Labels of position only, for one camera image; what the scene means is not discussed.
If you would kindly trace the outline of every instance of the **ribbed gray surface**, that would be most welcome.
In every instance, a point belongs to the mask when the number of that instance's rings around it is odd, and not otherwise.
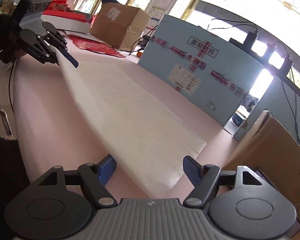
[[[103,209],[67,240],[233,240],[215,229],[201,210],[176,199],[124,199]]]

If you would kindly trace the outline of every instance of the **pink tablecloth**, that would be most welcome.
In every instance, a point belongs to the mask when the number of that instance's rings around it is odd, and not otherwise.
[[[168,84],[129,62],[129,57],[126,60],[80,50],[71,41],[68,49],[79,61],[117,64],[135,83],[164,103],[207,142],[197,158],[199,163],[222,166],[236,147],[237,141],[216,121]],[[73,170],[83,163],[98,163],[107,154],[79,113],[56,64],[43,65],[30,56],[23,57],[16,66],[13,96],[19,145],[31,181],[54,165]],[[120,165],[106,187],[117,200],[147,197]],[[166,197],[183,200],[192,188],[183,176]]]

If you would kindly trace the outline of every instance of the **smartphone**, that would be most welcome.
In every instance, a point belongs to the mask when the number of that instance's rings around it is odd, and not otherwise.
[[[256,174],[258,174],[263,180],[265,180],[266,182],[268,182],[272,187],[274,187],[276,190],[278,190],[276,188],[276,186],[268,179],[268,177],[262,172],[262,170],[257,169],[255,171]],[[298,233],[300,231],[300,220],[298,219],[298,217],[296,218],[296,221],[294,222],[292,228],[286,233],[286,236],[288,238],[292,238],[296,233]]]

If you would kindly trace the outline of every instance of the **white fabric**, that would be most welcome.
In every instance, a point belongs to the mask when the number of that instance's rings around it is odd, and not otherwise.
[[[56,51],[63,76],[85,120],[113,158],[152,198],[183,175],[182,160],[206,142],[114,64],[79,62]]]

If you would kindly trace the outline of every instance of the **light blue cardboard box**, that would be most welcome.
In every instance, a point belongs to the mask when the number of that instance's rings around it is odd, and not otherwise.
[[[164,15],[138,64],[222,126],[263,69],[233,44],[169,15]]]

